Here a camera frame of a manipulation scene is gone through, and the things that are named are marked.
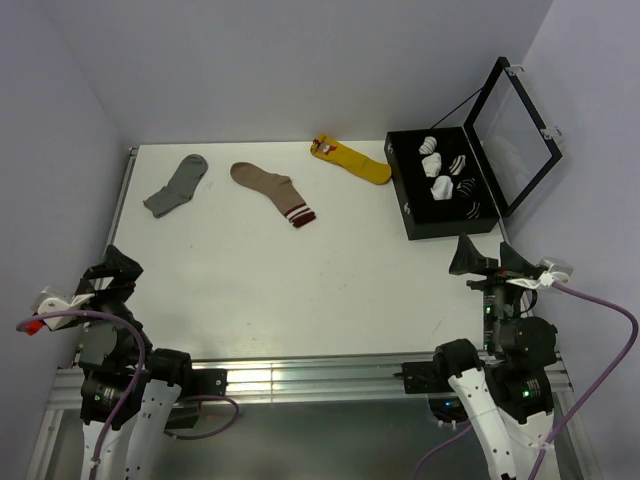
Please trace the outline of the tan sock with red cuff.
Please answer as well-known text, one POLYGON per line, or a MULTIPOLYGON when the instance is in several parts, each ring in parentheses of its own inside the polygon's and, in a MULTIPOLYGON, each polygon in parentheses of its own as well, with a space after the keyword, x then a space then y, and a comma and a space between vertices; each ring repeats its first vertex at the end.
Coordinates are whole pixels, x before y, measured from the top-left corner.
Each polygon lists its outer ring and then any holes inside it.
POLYGON ((316 219, 314 210, 288 176, 264 171, 247 162, 234 163, 230 175, 237 184, 267 197, 294 228, 301 228, 316 219))

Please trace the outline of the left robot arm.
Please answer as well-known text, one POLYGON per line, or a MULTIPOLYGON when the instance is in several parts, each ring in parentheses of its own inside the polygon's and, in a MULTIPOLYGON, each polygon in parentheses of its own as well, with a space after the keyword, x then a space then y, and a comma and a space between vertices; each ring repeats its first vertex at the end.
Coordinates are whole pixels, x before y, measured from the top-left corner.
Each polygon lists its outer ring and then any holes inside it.
POLYGON ((142 267, 115 246, 86 270, 80 322, 84 479, 148 479, 171 410, 195 386, 189 354, 156 349, 128 309, 142 267))

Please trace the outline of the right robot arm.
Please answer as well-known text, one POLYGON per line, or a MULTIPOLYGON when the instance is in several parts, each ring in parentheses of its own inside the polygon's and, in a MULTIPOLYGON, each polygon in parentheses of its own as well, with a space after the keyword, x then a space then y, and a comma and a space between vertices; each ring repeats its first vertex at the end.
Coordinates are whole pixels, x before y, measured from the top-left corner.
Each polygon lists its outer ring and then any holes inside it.
POLYGON ((481 292, 483 349, 496 361, 486 364, 469 340, 453 340, 436 349, 435 383, 457 394, 491 478, 559 478, 548 437, 554 401, 545 371, 557 361, 557 329, 525 315, 521 302, 527 292, 550 288, 564 272, 529 263, 507 243, 499 258, 485 257, 465 233, 458 237, 449 272, 468 275, 467 286, 481 292))

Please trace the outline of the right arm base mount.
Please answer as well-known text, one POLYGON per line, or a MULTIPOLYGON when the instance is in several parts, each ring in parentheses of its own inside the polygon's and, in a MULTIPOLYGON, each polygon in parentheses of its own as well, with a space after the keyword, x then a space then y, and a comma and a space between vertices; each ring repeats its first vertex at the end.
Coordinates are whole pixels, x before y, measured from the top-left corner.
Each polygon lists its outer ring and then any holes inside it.
POLYGON ((404 362, 393 377, 402 383, 405 394, 433 394, 441 389, 433 361, 404 362))

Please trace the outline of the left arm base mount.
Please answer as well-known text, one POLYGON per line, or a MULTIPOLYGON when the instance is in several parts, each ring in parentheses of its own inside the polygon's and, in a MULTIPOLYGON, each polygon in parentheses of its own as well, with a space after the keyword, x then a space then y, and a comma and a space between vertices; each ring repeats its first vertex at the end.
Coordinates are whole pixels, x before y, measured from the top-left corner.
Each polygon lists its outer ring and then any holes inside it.
POLYGON ((228 371, 226 369, 195 369, 189 385, 189 396, 225 396, 228 371))

